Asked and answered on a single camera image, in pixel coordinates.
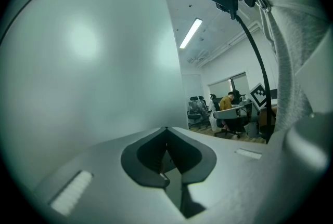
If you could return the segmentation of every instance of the office room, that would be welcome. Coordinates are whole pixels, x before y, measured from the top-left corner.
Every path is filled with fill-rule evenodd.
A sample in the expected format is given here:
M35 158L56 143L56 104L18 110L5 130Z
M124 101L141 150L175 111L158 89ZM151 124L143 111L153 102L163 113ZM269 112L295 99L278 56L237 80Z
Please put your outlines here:
M331 35L318 0L6 0L4 214L297 219L331 168Z

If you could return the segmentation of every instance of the fluorescent light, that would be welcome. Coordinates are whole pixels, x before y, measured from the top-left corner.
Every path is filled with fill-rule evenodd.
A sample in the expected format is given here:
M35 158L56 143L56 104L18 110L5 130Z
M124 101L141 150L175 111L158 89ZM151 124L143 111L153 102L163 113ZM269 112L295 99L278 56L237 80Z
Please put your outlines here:
M191 29L188 31L186 37L184 38L180 48L185 48L188 42L191 40L194 33L198 30L199 26L202 24L202 20L196 19L194 23L192 24Z

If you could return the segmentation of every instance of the white wall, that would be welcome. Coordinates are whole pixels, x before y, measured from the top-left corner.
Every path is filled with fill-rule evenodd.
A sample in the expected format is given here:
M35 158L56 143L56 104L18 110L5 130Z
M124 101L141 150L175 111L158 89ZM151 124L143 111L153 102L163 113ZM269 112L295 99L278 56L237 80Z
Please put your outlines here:
M278 67L271 46L261 30L257 30L252 36L263 59L270 89L275 89L278 83ZM243 72L246 73L250 90L259 82L264 84L260 65L247 37L202 67L205 99L210 98L209 84Z
M0 82L2 151L29 189L96 143L187 127L165 0L33 0L0 46Z

